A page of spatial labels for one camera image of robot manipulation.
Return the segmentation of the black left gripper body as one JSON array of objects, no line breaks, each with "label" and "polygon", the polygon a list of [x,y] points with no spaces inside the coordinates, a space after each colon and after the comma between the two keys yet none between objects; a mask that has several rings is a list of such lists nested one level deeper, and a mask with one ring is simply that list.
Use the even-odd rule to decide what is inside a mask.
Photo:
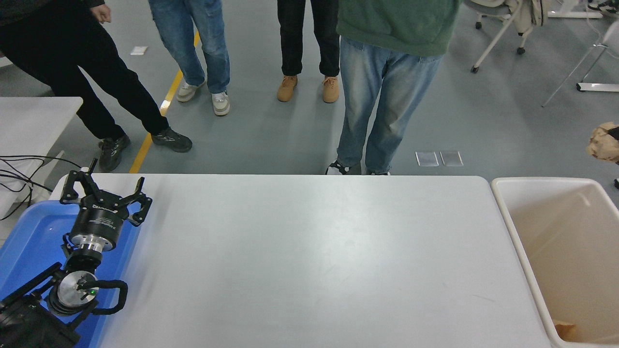
[{"label": "black left gripper body", "polygon": [[128,218],[126,207],[109,208],[97,203],[88,203],[80,208],[71,229],[71,240],[80,240],[82,236],[99,236],[108,241],[117,241],[126,218]]}]

